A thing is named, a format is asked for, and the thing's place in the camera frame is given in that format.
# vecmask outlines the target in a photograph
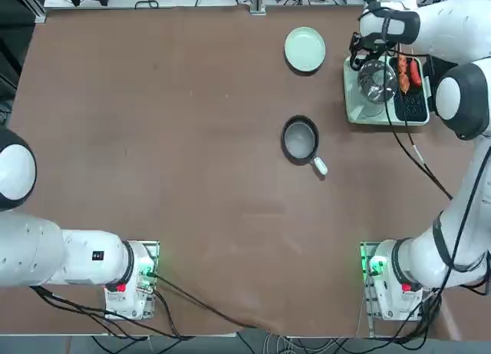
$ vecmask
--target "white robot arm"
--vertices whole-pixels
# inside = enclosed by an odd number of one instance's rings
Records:
[[[62,230],[12,211],[33,191],[36,170],[31,148],[0,129],[0,286],[104,285],[107,310],[149,318],[153,291],[147,272],[155,272],[158,248],[151,253],[144,242],[99,230]]]
[[[360,18],[360,42],[376,51],[400,43],[456,63],[437,87],[436,109],[444,124],[475,151],[450,205],[417,238],[385,240],[374,255],[374,285],[384,319],[405,319],[421,288],[446,287],[486,275],[491,249],[491,0],[449,0],[422,8],[416,0],[370,3]],[[463,228],[454,265],[451,256],[479,168],[485,163]]]

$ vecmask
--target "brown table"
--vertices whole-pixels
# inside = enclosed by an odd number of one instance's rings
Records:
[[[38,159],[37,186],[22,210],[63,228],[160,240],[161,273],[244,322],[283,334],[353,336],[359,243],[416,236],[447,204],[390,131],[347,122],[341,64],[359,13],[53,12],[35,29],[11,125]],[[327,46],[311,77],[293,74],[282,54],[286,35],[302,25]],[[324,181],[282,155],[279,135],[294,114],[318,125]],[[455,192],[470,144],[434,117],[414,139]],[[101,305],[100,288],[54,290]],[[182,333],[236,330],[167,296]],[[27,288],[0,290],[0,298],[0,332],[101,332]],[[478,322],[489,308],[489,299],[447,293],[432,335],[488,339]],[[169,329],[162,313],[151,323]]]

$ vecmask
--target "white plate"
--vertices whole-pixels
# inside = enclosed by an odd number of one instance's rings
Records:
[[[314,71],[325,57],[324,39],[312,28],[293,29],[285,41],[286,59],[299,71]]]

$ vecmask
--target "floor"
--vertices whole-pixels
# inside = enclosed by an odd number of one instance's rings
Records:
[[[245,330],[242,332],[242,337],[249,343],[254,350],[254,353],[262,353],[263,341],[265,333],[260,330]],[[99,341],[106,346],[110,351],[117,351],[122,348],[127,342],[115,338],[101,337]],[[173,340],[153,336],[150,342],[139,342],[134,346],[124,350],[126,354],[138,353],[158,353],[170,345]],[[304,346],[316,348],[323,345],[325,340],[322,339],[303,339]],[[354,339],[346,348],[353,352],[360,352],[371,348],[374,343],[366,339]],[[44,352],[50,354],[99,354],[104,351],[96,346],[90,336],[4,336],[0,337],[0,352],[2,354],[28,354],[37,352],[38,348],[42,347]],[[491,343],[489,342],[441,342],[438,340],[428,340],[426,345],[419,351],[421,354],[484,354],[489,353]],[[269,352],[276,351],[275,340],[270,341]],[[332,346],[326,353],[333,353],[335,346]],[[250,350],[238,337],[199,337],[189,342],[182,342],[169,352],[175,354],[191,354],[191,353],[213,353],[213,354],[248,354]],[[302,350],[296,349],[296,353],[303,353]],[[406,352],[398,346],[388,346],[385,349],[379,349],[375,352],[385,354],[398,354]]]

